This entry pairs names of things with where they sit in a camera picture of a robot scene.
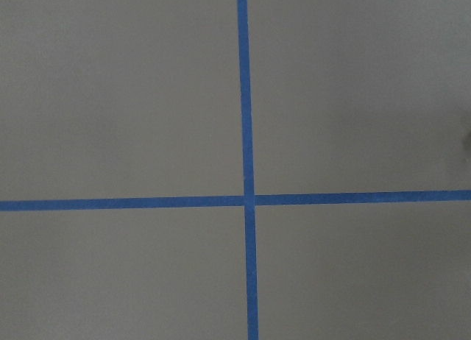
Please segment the blue tape line lengthwise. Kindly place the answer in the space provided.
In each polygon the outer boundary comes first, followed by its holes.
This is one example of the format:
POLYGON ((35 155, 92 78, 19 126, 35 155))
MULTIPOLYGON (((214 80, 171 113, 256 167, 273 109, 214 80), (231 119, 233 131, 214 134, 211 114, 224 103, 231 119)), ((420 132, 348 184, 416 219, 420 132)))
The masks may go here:
POLYGON ((247 287, 247 338, 259 338, 258 270, 255 222, 252 103, 249 59, 248 1, 237 0, 238 53, 241 91, 241 134, 244 175, 244 237, 247 287))

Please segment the blue tape line crosswise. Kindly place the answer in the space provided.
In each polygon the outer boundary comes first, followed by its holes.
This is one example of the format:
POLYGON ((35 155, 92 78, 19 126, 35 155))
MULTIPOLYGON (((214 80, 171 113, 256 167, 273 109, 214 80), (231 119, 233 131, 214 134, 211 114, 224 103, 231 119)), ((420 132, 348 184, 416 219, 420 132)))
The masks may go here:
MULTIPOLYGON (((469 190, 389 191, 322 194, 261 194, 254 206, 341 205, 398 202, 469 201, 469 190)), ((2 212, 53 210, 116 210, 141 208, 212 208, 242 207, 249 200, 243 196, 172 196, 113 199, 47 199, 1 201, 2 212)))

